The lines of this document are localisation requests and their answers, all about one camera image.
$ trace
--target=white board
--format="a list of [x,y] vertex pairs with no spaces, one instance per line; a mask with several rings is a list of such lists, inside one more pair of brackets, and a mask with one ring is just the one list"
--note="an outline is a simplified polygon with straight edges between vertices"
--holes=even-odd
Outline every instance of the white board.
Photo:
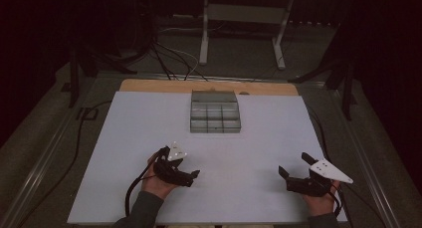
[[[237,98],[240,133],[198,134],[189,131],[190,94],[117,92],[68,222],[110,224],[123,217],[128,187],[147,160],[173,141],[188,153],[179,169],[201,172],[191,187],[170,193],[157,224],[307,222],[301,196],[287,191],[278,174],[281,165],[305,178],[309,166],[302,152],[323,158],[303,99]],[[343,212],[338,221],[346,221]]]

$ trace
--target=metal stand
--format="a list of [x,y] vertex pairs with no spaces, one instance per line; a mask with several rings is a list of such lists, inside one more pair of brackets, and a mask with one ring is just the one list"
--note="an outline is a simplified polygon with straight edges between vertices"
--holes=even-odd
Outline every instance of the metal stand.
[[278,68],[280,70],[285,69],[286,65],[280,44],[289,22],[293,2],[294,0],[289,0],[286,8],[272,8],[211,4],[208,0],[204,0],[204,21],[199,65],[204,66],[207,64],[209,42],[208,20],[221,20],[280,24],[279,34],[273,38],[273,47]]

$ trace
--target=metal frame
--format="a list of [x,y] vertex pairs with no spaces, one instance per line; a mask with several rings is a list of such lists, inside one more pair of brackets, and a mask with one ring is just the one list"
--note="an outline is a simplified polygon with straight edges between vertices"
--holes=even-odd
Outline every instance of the metal frame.
[[50,164],[52,163],[56,151],[59,149],[60,142],[68,128],[69,123],[72,119],[75,119],[78,111],[85,101],[85,98],[88,96],[94,81],[95,79],[93,78],[84,79],[79,99],[75,102],[75,106],[66,112],[58,129],[50,138],[50,141],[45,150],[40,155],[35,165],[32,167],[21,189],[14,198],[12,204],[9,206],[3,219],[0,221],[0,228],[18,227],[24,216],[27,206],[29,205]]
[[286,8],[272,8],[210,4],[208,0],[204,0],[202,43],[199,55],[199,65],[205,66],[208,60],[208,20],[222,20],[280,24],[279,34],[272,39],[272,42],[277,66],[280,70],[285,69],[286,64],[280,44],[289,22],[289,16],[294,1],[295,0],[289,0]]
[[338,119],[341,121],[342,125],[344,126],[346,132],[349,134],[351,141],[353,143],[355,155],[357,156],[357,160],[359,162],[359,166],[362,169],[362,173],[365,177],[365,180],[368,184],[369,190],[374,198],[375,204],[378,207],[379,213],[382,219],[385,222],[386,227],[388,228],[400,228],[400,223],[394,211],[391,208],[391,205],[388,202],[388,199],[385,195],[385,191],[382,188],[381,183],[379,182],[378,178],[376,177],[375,171],[372,168],[371,162],[365,152],[365,149],[357,138],[356,132],[349,124],[349,121],[344,118],[341,109],[341,96],[338,91],[333,91],[330,93],[332,103],[335,106],[337,111]]

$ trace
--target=floor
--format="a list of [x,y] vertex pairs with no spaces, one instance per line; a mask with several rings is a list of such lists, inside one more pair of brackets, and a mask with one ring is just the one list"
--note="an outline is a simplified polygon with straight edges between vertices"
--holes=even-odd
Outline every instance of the floor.
[[[207,80],[285,83],[287,79],[316,68],[335,33],[330,27],[289,26],[282,42],[287,68],[280,71],[276,68],[268,31],[242,34],[248,30],[225,29],[211,33],[208,64],[195,68]],[[159,34],[158,41],[165,47],[181,51],[178,54],[195,67],[200,31],[166,30]],[[160,51],[172,54],[165,49]],[[185,65],[166,56],[162,56],[162,61],[179,80],[183,80]],[[82,79],[81,96],[72,110],[68,108],[70,95],[61,92],[63,84],[69,81],[69,65],[58,70],[56,84],[0,149],[0,217],[3,217],[0,227],[85,227],[66,221],[106,119],[108,105],[99,107],[98,117],[85,121],[81,130],[80,121],[76,119],[79,109],[112,100],[126,78],[166,79],[152,53],[128,68],[138,74],[122,75],[104,67],[96,78]],[[351,106],[352,121],[347,121],[339,108],[341,91],[328,91],[323,87],[326,76],[320,75],[297,87],[310,114],[317,117],[313,120],[316,134],[321,144],[323,139],[326,141],[327,154],[354,179],[350,185],[352,189],[343,186],[350,222],[341,227],[420,227],[421,196],[359,82],[353,83],[355,103]],[[188,79],[203,80],[197,74]],[[51,162],[40,164],[41,155],[51,157]],[[69,173],[49,193],[74,157],[75,163]],[[25,186],[28,179],[38,188]],[[23,191],[31,192],[22,198]],[[38,204],[46,194],[46,199]],[[27,214],[30,215],[25,223],[18,225]],[[279,226],[308,227],[307,224]]]

